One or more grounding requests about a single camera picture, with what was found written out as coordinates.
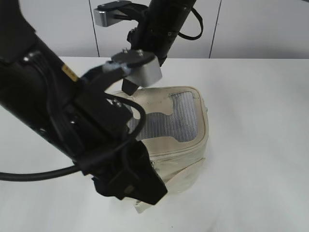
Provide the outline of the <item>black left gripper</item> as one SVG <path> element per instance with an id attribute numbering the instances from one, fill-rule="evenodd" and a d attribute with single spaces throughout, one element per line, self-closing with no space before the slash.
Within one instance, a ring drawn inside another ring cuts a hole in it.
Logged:
<path id="1" fill-rule="evenodd" d="M 167 188 L 151 165 L 137 135 L 145 124 L 144 109 L 106 93 L 124 78 L 120 68 L 87 71 L 77 82 L 70 100 L 70 151 L 84 175 L 90 175 L 98 193 L 123 193 L 150 205 L 157 204 Z"/>

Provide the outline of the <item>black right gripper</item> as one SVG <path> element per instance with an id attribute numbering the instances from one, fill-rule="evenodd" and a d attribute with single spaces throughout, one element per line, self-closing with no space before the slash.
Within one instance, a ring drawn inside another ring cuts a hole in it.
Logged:
<path id="1" fill-rule="evenodd" d="M 135 19 L 138 25 L 127 36 L 127 40 L 131 44 L 133 50 L 143 50 L 147 52 L 155 52 L 154 49 L 154 27 L 153 17 L 151 14 L 142 15 L 139 19 Z M 132 96 L 139 86 L 127 79 L 123 79 L 122 91 L 129 96 Z"/>

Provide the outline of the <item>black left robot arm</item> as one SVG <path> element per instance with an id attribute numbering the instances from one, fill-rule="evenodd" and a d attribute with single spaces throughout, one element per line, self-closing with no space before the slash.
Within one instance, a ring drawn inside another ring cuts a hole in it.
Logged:
<path id="1" fill-rule="evenodd" d="M 137 140 L 146 112 L 106 90 L 126 79 L 149 86 L 161 76 L 155 54 L 126 50 L 78 77 L 37 36 L 19 1 L 1 1 L 0 103 L 73 162 L 43 173 L 1 173 L 1 180 L 43 181 L 82 172 L 92 175 L 103 196 L 157 204 L 168 190 Z"/>

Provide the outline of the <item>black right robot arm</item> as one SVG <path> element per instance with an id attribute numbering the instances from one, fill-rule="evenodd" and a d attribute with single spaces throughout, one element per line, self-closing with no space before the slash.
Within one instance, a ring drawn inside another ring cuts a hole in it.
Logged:
<path id="1" fill-rule="evenodd" d="M 162 65 L 195 4 L 194 0 L 153 0 L 128 34 L 131 49 L 154 53 Z"/>

